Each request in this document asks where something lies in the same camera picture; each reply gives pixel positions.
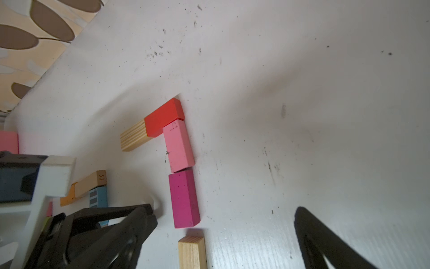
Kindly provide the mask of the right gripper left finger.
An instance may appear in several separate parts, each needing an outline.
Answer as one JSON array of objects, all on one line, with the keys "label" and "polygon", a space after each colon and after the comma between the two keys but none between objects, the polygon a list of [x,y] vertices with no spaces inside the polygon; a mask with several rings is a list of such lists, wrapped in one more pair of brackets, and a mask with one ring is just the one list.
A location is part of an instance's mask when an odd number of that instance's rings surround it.
[{"label": "right gripper left finger", "polygon": [[99,222],[101,237],[85,253],[72,260],[68,269],[134,269],[142,244],[157,227],[157,218],[143,209],[127,217]]}]

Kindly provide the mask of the green block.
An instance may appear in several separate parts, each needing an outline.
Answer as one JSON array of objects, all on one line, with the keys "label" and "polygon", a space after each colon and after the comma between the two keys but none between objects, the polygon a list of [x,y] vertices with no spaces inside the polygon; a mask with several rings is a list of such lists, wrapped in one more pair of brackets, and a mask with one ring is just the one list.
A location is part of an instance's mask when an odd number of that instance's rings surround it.
[{"label": "green block", "polygon": [[48,221],[49,221],[51,218],[52,218],[51,216],[49,216],[49,217],[45,217],[44,222],[43,222],[43,226],[42,226],[42,231],[45,229],[45,227],[46,227],[46,226],[47,226],[47,224],[48,224]]}]

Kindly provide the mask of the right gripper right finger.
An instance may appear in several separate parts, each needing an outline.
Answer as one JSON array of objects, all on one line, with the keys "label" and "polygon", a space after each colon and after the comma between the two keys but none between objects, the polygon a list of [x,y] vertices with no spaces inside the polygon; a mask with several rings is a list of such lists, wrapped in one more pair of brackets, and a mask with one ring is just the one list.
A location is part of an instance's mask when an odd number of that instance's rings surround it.
[{"label": "right gripper right finger", "polygon": [[326,269],[328,267],[326,261],[335,269],[375,268],[308,209],[297,208],[294,225],[307,269]]}]

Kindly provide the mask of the red block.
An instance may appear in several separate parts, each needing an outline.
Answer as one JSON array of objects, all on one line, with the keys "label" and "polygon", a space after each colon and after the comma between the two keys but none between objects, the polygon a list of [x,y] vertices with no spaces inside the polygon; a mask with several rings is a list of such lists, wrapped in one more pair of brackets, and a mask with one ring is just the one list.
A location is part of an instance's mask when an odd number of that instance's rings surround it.
[{"label": "red block", "polygon": [[147,136],[156,138],[165,126],[178,119],[185,120],[185,114],[180,100],[172,98],[144,118]]}]

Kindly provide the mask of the magenta block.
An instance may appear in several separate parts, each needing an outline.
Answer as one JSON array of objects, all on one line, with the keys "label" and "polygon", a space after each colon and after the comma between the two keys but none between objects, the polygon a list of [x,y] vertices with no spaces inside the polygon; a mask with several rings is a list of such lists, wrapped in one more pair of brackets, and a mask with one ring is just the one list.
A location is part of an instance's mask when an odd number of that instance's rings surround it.
[{"label": "magenta block", "polygon": [[200,212],[192,168],[169,175],[171,205],[176,229],[200,223]]}]

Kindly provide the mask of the blue striped block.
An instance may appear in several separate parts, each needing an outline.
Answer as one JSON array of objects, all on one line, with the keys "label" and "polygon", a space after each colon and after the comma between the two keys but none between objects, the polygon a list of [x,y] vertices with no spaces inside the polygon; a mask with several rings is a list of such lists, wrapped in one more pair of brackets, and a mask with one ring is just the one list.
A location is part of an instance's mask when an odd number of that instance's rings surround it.
[{"label": "blue striped block", "polygon": [[89,192],[89,208],[108,207],[107,187],[100,186]]}]

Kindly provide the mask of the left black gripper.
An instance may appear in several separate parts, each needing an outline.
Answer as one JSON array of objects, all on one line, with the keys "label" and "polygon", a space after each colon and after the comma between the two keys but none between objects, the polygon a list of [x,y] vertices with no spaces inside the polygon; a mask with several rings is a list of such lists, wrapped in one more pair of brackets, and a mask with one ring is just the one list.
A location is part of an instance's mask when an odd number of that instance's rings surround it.
[{"label": "left black gripper", "polygon": [[63,269],[101,237],[99,222],[127,217],[135,209],[153,214],[150,204],[84,208],[67,216],[50,218],[25,265],[26,269]]}]

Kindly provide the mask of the light pink block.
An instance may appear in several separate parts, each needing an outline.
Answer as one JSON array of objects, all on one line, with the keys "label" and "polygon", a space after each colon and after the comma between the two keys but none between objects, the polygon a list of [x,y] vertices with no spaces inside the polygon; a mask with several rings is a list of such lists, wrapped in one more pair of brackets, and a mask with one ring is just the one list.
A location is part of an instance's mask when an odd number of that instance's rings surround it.
[{"label": "light pink block", "polygon": [[53,216],[53,202],[50,201],[48,204],[48,209],[46,213],[46,217],[52,217]]},{"label": "light pink block", "polygon": [[177,119],[165,126],[163,135],[172,173],[196,164],[184,120]]}]

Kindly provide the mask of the orange block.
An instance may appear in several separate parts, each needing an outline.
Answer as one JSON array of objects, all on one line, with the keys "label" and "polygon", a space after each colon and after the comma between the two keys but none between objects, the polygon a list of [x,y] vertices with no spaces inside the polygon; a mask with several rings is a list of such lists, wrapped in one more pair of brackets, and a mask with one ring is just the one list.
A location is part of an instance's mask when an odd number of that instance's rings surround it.
[{"label": "orange block", "polygon": [[76,183],[73,183],[69,189],[69,193],[66,197],[61,197],[60,198],[60,206],[61,207],[65,207],[68,206],[74,202],[76,202],[77,200],[79,200],[78,197],[76,197]]}]

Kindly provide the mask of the small natural wood block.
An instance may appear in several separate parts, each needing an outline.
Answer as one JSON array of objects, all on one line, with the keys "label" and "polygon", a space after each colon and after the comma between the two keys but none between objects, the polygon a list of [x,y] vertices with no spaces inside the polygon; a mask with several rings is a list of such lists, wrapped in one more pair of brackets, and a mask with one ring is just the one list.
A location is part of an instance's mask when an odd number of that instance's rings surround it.
[{"label": "small natural wood block", "polygon": [[206,244],[202,236],[185,236],[178,241],[180,269],[206,269]]}]

